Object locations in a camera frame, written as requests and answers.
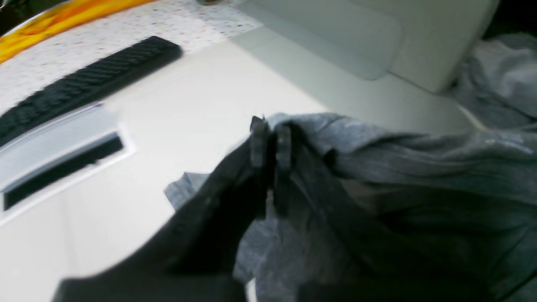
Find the gray cloth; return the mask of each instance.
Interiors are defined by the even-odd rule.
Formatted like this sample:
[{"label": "gray cloth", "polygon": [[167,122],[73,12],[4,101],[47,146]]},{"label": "gray cloth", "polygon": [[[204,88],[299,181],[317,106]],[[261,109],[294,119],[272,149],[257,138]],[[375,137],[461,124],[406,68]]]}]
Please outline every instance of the gray cloth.
[{"label": "gray cloth", "polygon": [[537,39],[503,35],[480,42],[454,89],[457,101],[490,128],[537,121]]},{"label": "gray cloth", "polygon": [[[537,134],[530,131],[393,133],[331,113],[278,114],[269,119],[271,127],[287,121],[303,129],[318,154],[330,156],[333,173],[375,184],[373,193],[418,185],[510,199],[532,210],[537,206]],[[168,186],[166,196],[179,209],[205,179],[185,174]],[[377,212],[374,204],[363,206],[371,214]],[[244,282],[256,277],[259,301],[293,301],[296,286],[307,275],[300,257],[305,252],[288,222],[275,219],[271,211],[267,216],[266,221],[255,221],[243,237],[234,273]]]}]

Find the terrazzo countertop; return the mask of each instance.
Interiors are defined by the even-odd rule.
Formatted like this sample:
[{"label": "terrazzo countertop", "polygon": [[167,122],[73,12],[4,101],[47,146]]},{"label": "terrazzo countertop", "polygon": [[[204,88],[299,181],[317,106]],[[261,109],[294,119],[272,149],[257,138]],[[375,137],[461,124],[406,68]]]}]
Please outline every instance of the terrazzo countertop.
[{"label": "terrazzo countertop", "polygon": [[157,0],[47,39],[0,64],[0,112],[56,80],[152,35],[199,51],[262,24],[234,8],[243,0],[201,6]]}]

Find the black ribbed rubber mat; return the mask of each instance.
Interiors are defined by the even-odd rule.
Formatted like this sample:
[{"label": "black ribbed rubber mat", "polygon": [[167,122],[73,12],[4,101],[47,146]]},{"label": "black ribbed rubber mat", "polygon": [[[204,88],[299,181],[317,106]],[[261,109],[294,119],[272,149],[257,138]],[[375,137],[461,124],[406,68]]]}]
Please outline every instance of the black ribbed rubber mat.
[{"label": "black ribbed rubber mat", "polygon": [[181,55],[178,45],[153,36],[56,81],[0,117],[0,147],[47,121],[103,99]]}]

